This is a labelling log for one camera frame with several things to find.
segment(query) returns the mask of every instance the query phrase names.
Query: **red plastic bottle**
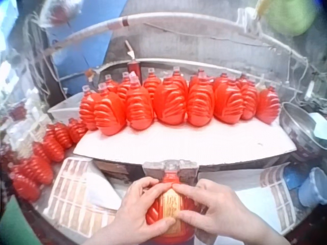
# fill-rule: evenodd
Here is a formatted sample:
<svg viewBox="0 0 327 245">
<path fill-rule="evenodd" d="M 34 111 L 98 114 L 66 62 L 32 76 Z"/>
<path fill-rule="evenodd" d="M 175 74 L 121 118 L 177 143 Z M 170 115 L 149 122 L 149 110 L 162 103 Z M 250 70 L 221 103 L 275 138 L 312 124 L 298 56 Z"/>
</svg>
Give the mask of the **red plastic bottle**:
<svg viewBox="0 0 327 245">
<path fill-rule="evenodd" d="M 56 130 L 56 140 L 58 143 L 64 148 L 69 149 L 72 147 L 73 142 L 69 135 L 68 127 L 65 124 L 62 124 L 60 122 L 57 122 L 55 124 Z"/>
<path fill-rule="evenodd" d="M 50 160 L 61 162 L 64 159 L 64 149 L 54 137 L 46 137 L 43 142 L 43 147 L 46 155 L 50 158 Z"/>
<path fill-rule="evenodd" d="M 206 125 L 213 118 L 215 94 L 207 75 L 201 71 L 198 82 L 190 87 L 188 96 L 188 122 L 196 127 Z"/>
<path fill-rule="evenodd" d="M 125 104 L 126 94 L 130 86 L 131 86 L 131 80 L 129 79 L 129 73 L 123 72 L 123 80 L 117 89 L 117 94 L 119 98 L 122 100 L 123 104 Z"/>
<path fill-rule="evenodd" d="M 185 78 L 180 74 L 179 66 L 174 67 L 174 72 L 171 79 L 173 84 L 176 84 L 178 86 L 178 88 L 184 93 L 184 96 L 187 99 L 189 88 Z"/>
<path fill-rule="evenodd" d="M 93 131 L 98 129 L 94 121 L 94 106 L 101 99 L 98 93 L 91 93 L 88 85 L 83 86 L 84 97 L 80 104 L 80 118 L 87 129 Z"/>
<path fill-rule="evenodd" d="M 176 171 L 166 171 L 162 183 L 180 183 Z M 174 217 L 180 210 L 196 211 L 193 200 L 176 193 L 173 189 L 169 189 L 160 197 L 158 197 L 146 214 L 148 225 L 156 221 Z M 158 243 L 176 244 L 190 240 L 194 236 L 194 228 L 183 221 L 177 219 L 176 223 L 163 235 L 154 238 Z"/>
<path fill-rule="evenodd" d="M 241 116 L 242 120 L 250 120 L 255 116 L 256 107 L 258 106 L 259 94 L 255 86 L 251 82 L 247 82 L 241 86 L 243 96 L 244 111 Z"/>
<path fill-rule="evenodd" d="M 227 73 L 221 73 L 220 77 L 214 79 L 214 92 L 221 83 L 227 83 L 230 79 L 227 76 Z"/>
<path fill-rule="evenodd" d="M 246 76 L 242 73 L 240 78 L 236 79 L 236 85 L 238 86 L 239 89 L 242 89 L 244 85 L 249 84 L 249 80 L 246 78 Z"/>
<path fill-rule="evenodd" d="M 99 130 L 107 136 L 118 133 L 126 125 L 125 105 L 117 94 L 99 84 L 102 100 L 95 106 L 94 115 Z"/>
<path fill-rule="evenodd" d="M 68 125 L 69 135 L 72 141 L 76 144 L 86 134 L 87 128 L 84 124 L 78 122 L 76 119 L 70 118 Z"/>
<path fill-rule="evenodd" d="M 179 125 L 185 119 L 185 93 L 166 76 L 154 94 L 153 107 L 160 121 L 169 125 Z"/>
<path fill-rule="evenodd" d="M 154 68 L 149 68 L 149 76 L 144 81 L 143 86 L 149 92 L 152 101 L 154 99 L 154 93 L 159 84 L 161 84 L 161 80 L 155 75 Z"/>
<path fill-rule="evenodd" d="M 55 126 L 53 124 L 48 124 L 46 126 L 46 130 L 45 130 L 45 137 L 47 136 L 52 136 L 52 137 L 56 137 L 56 133 L 55 133 Z"/>
<path fill-rule="evenodd" d="M 199 83 L 199 74 L 200 74 L 201 72 L 204 72 L 204 70 L 203 70 L 203 69 L 199 69 L 197 75 L 191 76 L 191 78 L 190 78 L 190 83 L 189 83 L 189 92 L 190 92 L 190 89 L 191 89 L 195 84 Z"/>
<path fill-rule="evenodd" d="M 109 90 L 109 92 L 117 93 L 118 83 L 111 78 L 110 74 L 107 74 L 105 76 L 105 79 L 106 79 L 107 89 Z"/>
<path fill-rule="evenodd" d="M 43 158 L 47 163 L 51 163 L 49 157 L 46 155 L 43 144 L 40 142 L 32 142 L 32 149 L 35 156 Z"/>
<path fill-rule="evenodd" d="M 243 111 L 243 97 L 235 82 L 221 83 L 215 91 L 215 117 L 224 123 L 236 124 Z"/>
<path fill-rule="evenodd" d="M 24 163 L 22 171 L 25 177 L 35 180 L 36 183 L 50 185 L 53 181 L 51 166 L 41 157 L 32 156 Z"/>
<path fill-rule="evenodd" d="M 136 75 L 131 76 L 131 87 L 126 94 L 126 116 L 130 126 L 144 130 L 153 122 L 152 100 L 149 92 L 139 83 Z"/>
<path fill-rule="evenodd" d="M 259 93 L 256 117 L 266 124 L 271 124 L 278 117 L 281 105 L 275 89 L 269 87 Z"/>
<path fill-rule="evenodd" d="M 10 174 L 9 177 L 13 181 L 13 186 L 17 194 L 30 202 L 35 202 L 40 197 L 40 189 L 32 180 L 17 174 Z"/>
</svg>

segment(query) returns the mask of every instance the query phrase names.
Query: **blue container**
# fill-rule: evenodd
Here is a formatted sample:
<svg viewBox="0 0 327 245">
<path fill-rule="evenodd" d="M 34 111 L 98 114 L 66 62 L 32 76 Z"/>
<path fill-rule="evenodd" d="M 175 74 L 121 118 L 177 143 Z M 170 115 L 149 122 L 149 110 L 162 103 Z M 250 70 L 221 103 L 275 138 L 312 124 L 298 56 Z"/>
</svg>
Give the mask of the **blue container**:
<svg viewBox="0 0 327 245">
<path fill-rule="evenodd" d="M 327 204 L 327 176 L 318 167 L 314 167 L 298 191 L 301 204 L 314 208 L 318 204 Z"/>
</svg>

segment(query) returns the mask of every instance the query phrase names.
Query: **label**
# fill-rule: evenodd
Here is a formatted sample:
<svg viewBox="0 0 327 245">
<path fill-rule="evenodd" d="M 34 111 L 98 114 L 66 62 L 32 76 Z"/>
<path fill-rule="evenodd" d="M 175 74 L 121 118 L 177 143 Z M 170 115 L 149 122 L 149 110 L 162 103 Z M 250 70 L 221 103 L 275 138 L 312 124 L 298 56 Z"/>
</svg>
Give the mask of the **label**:
<svg viewBox="0 0 327 245">
<path fill-rule="evenodd" d="M 162 217 L 175 217 L 180 211 L 181 198 L 173 189 L 168 190 L 162 195 Z M 181 232 L 181 221 L 176 220 L 176 223 L 164 234 L 165 236 L 179 235 Z"/>
</svg>

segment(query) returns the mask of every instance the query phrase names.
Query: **white tube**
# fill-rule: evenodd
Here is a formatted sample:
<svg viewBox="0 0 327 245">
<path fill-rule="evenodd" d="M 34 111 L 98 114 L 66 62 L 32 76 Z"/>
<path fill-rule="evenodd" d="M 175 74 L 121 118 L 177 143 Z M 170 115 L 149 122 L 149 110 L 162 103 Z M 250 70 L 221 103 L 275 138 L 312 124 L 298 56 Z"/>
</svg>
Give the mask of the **white tube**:
<svg viewBox="0 0 327 245">
<path fill-rule="evenodd" d="M 180 21 L 183 20 L 197 20 L 200 21 L 204 25 L 209 25 L 212 27 L 217 28 L 225 28 L 231 32 L 237 32 L 242 36 L 249 37 L 252 39 L 258 39 L 262 42 L 265 42 L 271 46 L 279 47 L 282 50 L 286 51 L 286 53 L 292 53 L 293 57 L 301 62 L 302 64 L 307 63 L 306 57 L 303 57 L 295 50 L 291 49 L 289 46 L 281 43 L 280 41 L 266 35 L 262 34 L 261 37 L 253 36 L 244 33 L 244 27 L 241 24 L 238 24 L 236 22 L 232 22 L 230 20 L 221 19 L 209 15 L 203 15 L 203 14 L 194 14 L 194 13 L 173 13 L 173 12 L 156 12 L 156 13 L 142 13 L 142 14 L 134 14 L 129 16 L 123 16 L 111 20 L 107 20 L 98 24 L 95 24 L 93 26 L 90 26 L 88 28 L 84 28 L 70 36 L 68 36 L 64 41 L 57 42 L 53 46 L 47 48 L 44 50 L 44 52 L 37 57 L 37 61 L 41 60 L 43 56 L 49 56 L 56 51 L 69 46 L 73 43 L 79 42 L 82 39 L 85 39 L 87 37 L 97 35 L 106 31 L 113 31 L 120 29 L 122 27 L 130 27 L 135 26 L 142 23 L 147 23 L 151 21 Z M 314 71 L 319 72 L 318 69 L 311 65 L 310 66 Z"/>
</svg>

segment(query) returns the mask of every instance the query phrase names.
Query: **cable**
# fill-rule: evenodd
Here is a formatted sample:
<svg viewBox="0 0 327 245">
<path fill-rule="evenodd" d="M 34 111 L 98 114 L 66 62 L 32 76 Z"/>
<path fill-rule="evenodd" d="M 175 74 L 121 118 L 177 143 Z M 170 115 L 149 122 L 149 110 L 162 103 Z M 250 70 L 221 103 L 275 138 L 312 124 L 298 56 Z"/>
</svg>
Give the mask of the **cable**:
<svg viewBox="0 0 327 245">
<path fill-rule="evenodd" d="M 305 70 L 304 70 L 304 72 L 303 72 L 303 74 L 302 74 L 302 77 L 298 80 L 297 90 L 294 91 L 294 96 L 290 99 L 289 102 L 292 102 L 292 101 L 295 99 L 295 101 L 296 101 L 299 105 L 301 105 L 302 102 L 301 102 L 300 100 L 298 100 L 298 99 L 296 98 L 296 96 L 297 96 L 297 91 L 300 89 L 301 82 L 302 82 L 303 78 L 306 76 L 306 73 L 307 73 L 307 71 L 308 71 L 308 68 L 309 68 L 309 61 L 308 61 L 308 59 L 306 58 L 306 68 L 305 68 Z"/>
<path fill-rule="evenodd" d="M 287 66 L 287 81 L 290 81 L 290 69 L 291 69 L 291 58 L 292 58 L 292 51 L 290 50 L 290 56 L 288 59 L 288 66 Z"/>
<path fill-rule="evenodd" d="M 173 30 L 167 29 L 167 28 L 159 27 L 159 26 L 156 26 L 156 25 L 150 24 L 150 23 L 144 23 L 144 24 L 147 25 L 147 26 L 153 27 L 153 28 L 160 29 L 160 30 L 162 30 L 164 32 L 170 32 L 170 33 L 183 35 L 183 36 L 202 37 L 202 38 L 208 38 L 208 39 L 219 40 L 219 41 L 230 41 L 230 42 L 233 42 L 233 43 L 247 45 L 247 46 L 254 46 L 254 47 L 266 47 L 266 48 L 274 47 L 274 46 L 270 46 L 270 45 L 258 45 L 258 44 L 239 42 L 239 41 L 235 41 L 235 40 L 232 40 L 232 39 L 229 39 L 229 38 L 219 38 L 219 37 L 213 37 L 213 36 L 197 35 L 197 34 L 189 34 L 189 33 L 184 33 L 184 32 L 178 32 L 178 31 L 173 31 Z"/>
</svg>

